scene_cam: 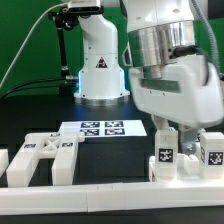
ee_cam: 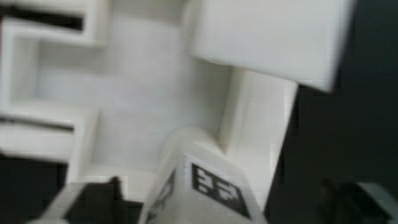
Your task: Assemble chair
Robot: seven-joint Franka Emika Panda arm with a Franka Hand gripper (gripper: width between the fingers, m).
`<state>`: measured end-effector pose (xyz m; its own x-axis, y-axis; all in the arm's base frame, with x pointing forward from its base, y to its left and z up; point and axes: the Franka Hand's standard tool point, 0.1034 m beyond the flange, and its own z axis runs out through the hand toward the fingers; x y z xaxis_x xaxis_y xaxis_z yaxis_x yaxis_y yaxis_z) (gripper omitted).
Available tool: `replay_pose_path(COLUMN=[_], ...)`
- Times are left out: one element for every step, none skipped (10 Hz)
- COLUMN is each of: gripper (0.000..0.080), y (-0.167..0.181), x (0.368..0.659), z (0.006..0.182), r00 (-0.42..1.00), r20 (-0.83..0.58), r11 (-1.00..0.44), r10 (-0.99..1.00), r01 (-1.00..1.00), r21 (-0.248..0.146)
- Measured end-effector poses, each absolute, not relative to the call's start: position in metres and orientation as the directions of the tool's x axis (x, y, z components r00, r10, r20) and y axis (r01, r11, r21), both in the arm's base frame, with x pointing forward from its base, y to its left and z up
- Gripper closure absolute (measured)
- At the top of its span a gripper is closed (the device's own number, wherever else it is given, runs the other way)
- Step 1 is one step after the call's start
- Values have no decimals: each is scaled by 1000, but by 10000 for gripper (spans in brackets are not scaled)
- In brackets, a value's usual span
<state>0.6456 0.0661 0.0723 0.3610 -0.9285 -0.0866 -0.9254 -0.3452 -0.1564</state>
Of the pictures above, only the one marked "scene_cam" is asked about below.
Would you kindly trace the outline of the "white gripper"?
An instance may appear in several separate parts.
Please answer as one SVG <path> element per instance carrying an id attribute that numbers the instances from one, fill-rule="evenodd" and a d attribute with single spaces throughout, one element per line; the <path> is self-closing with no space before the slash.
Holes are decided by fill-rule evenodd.
<path id="1" fill-rule="evenodd" d="M 157 130 L 179 126 L 179 146 L 183 154 L 196 152 L 204 128 L 224 119 L 224 102 L 215 66 L 202 55 L 179 57 L 162 68 L 162 77 L 147 79 L 137 68 L 129 70 L 136 107 L 151 114 Z"/>

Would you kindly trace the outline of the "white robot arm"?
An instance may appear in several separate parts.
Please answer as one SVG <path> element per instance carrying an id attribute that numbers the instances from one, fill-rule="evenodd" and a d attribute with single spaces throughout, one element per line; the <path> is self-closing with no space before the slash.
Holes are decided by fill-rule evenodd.
<path id="1" fill-rule="evenodd" d="M 195 45 L 193 21 L 207 18 L 197 0 L 120 0 L 120 5 L 135 105 L 159 130 L 177 123 L 181 150 L 192 154 L 198 130 L 224 119 L 218 64 Z"/>

